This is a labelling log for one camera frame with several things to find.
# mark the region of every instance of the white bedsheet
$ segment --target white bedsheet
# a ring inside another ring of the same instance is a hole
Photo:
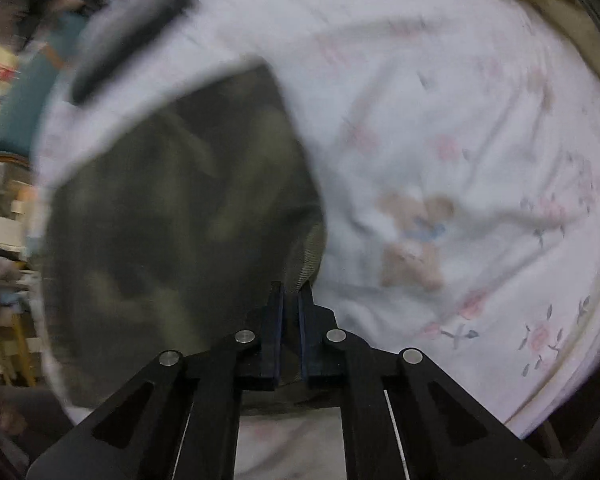
[[[200,1],[88,106],[57,85],[42,196],[161,102],[262,56],[324,202],[317,303],[373,346],[421,348],[530,432],[600,360],[600,82],[575,49],[515,0]],[[237,478],[344,478],[336,422],[244,424]]]

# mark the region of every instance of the person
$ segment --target person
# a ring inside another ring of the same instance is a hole
[[[0,283],[14,283],[21,272],[0,256]],[[44,387],[0,384],[0,429],[34,460],[73,427],[54,394]]]
[[[48,94],[75,54],[78,37],[104,0],[34,0],[40,17],[20,54],[21,69],[0,107],[0,152],[28,160]]]

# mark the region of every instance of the dark green fabric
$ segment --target dark green fabric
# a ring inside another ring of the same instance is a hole
[[[208,349],[272,280],[297,290],[323,245],[318,194],[265,66],[154,112],[52,201],[45,313],[70,400],[96,406],[165,349]]]

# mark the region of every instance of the silver bolt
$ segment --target silver bolt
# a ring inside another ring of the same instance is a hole
[[[238,343],[247,344],[256,339],[256,335],[251,330],[238,330],[235,333],[235,340]]]
[[[173,350],[167,350],[166,352],[162,352],[160,354],[160,364],[162,366],[173,366],[180,360],[180,356],[177,352]]]
[[[402,358],[407,361],[410,365],[416,365],[422,361],[422,352],[415,348],[408,348],[402,352]]]
[[[339,328],[332,328],[327,332],[327,339],[332,343],[341,343],[347,338],[347,333]]]

